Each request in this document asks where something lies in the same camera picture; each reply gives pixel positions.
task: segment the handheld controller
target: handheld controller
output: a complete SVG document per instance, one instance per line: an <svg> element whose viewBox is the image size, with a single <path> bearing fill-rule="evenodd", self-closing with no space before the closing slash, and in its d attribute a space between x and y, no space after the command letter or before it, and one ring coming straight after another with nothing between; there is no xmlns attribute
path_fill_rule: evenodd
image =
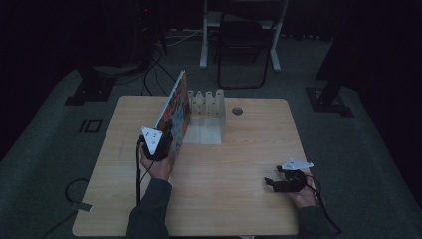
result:
<svg viewBox="0 0 422 239"><path fill-rule="evenodd" d="M142 150L146 158L149 160L161 161L168 156L171 145L173 144L173 135L171 134L170 130L164 132L159 140L158 145L154 149L148 147L148 142L144 135L139 137L138 144L141 142L143 142Z"/></svg>
<svg viewBox="0 0 422 239"><path fill-rule="evenodd" d="M285 176L286 181L273 181L265 177L267 185L272 186L275 192L299 192L307 185L307 177L300 171L302 168L314 166L312 163L292 159L283 166L277 166L277 171Z"/></svg>
<svg viewBox="0 0 422 239"><path fill-rule="evenodd" d="M286 181L273 181L265 177L267 185L273 186L275 192L299 192L307 185L307 178L300 170L283 170L277 166L278 172L285 175Z"/></svg>

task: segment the dark background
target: dark background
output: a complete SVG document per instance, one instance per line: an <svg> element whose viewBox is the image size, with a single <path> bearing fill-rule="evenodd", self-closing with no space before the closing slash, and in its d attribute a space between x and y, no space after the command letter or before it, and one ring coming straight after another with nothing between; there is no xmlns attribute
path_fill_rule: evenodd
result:
<svg viewBox="0 0 422 239"><path fill-rule="evenodd" d="M223 1L209 2L210 9L218 9ZM134 11L135 3L149 2L1 2L1 158L56 83L75 68L75 49L93 65L142 59L139 29L150 19ZM163 29L202 27L202 1L161 3ZM420 1L291 0L282 30L298 40L334 38L317 78L359 93L419 203L421 13Z"/></svg>

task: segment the white triangle marker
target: white triangle marker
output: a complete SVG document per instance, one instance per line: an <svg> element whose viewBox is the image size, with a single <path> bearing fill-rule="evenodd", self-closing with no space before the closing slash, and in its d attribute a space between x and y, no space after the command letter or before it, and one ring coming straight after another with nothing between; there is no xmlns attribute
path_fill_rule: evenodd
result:
<svg viewBox="0 0 422 239"><path fill-rule="evenodd" d="M158 148L159 141L161 140L162 132L160 130L143 126L142 134L145 138L146 146L148 146L149 153L154 155Z"/></svg>

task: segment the desk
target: desk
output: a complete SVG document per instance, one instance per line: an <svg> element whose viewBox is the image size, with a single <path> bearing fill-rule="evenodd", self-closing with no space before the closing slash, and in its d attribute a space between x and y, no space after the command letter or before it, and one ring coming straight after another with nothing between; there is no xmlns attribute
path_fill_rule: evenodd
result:
<svg viewBox="0 0 422 239"><path fill-rule="evenodd" d="M283 21L285 18L286 9L289 5L289 0L284 1L284 9L282 17L276 26L276 33L273 38L273 47L270 51L271 62L273 63L273 69L275 72L282 70L280 67L279 57L276 52L277 43L279 42L280 32L282 31ZM208 0L204 0L204 15L202 19L202 49L201 49L201 59L199 61L199 67L201 69L206 69L208 65L208 27L219 27L220 26L220 13L218 12L208 12Z"/></svg>
<svg viewBox="0 0 422 239"><path fill-rule="evenodd" d="M140 128L153 127L166 97L121 97L109 125L80 211L76 236L123 236L135 206L135 144ZM264 177L276 165L305 159L289 105L281 99L227 98L223 144L184 143L170 178L166 225L172 236L296 234L291 200L274 193ZM233 107L243 113L235 116ZM145 177L141 193L149 182Z"/></svg>

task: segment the gray carpet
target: gray carpet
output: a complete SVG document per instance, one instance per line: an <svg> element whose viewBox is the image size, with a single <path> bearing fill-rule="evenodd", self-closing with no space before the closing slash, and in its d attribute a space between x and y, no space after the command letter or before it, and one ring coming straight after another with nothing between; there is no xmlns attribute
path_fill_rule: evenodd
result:
<svg viewBox="0 0 422 239"><path fill-rule="evenodd" d="M200 47L200 41L169 47L169 55L163 56L160 63L174 77L186 70L189 89L214 91L218 86L217 68L212 63L213 45L206 70L199 69ZM355 118L312 110L305 87L326 84L315 81L315 76L329 47L330 43L320 40L282 39L277 49L282 70L270 70L260 89L225 91L225 96L281 98L290 103L307 159L315 164L312 173L322 185L327 210L344 231L338 238L422 238L421 210L356 92L346 88L340 92ZM226 63L225 81L230 82L235 76L259 79L263 59L258 61L260 68ZM171 79L160 68L155 69L158 80L169 92ZM66 185L77 178L90 178L118 98L140 95L142 89L140 78L120 78L108 102L64 106L80 80L73 71L57 84L1 161L0 238L40 238L72 212L64 194ZM154 95L164 95L154 71L148 75L148 86ZM80 132L84 120L103 123L97 133ZM72 198L81 200L85 189L83 182L74 184L70 188ZM72 217L48 238L74 238L74 220Z"/></svg>

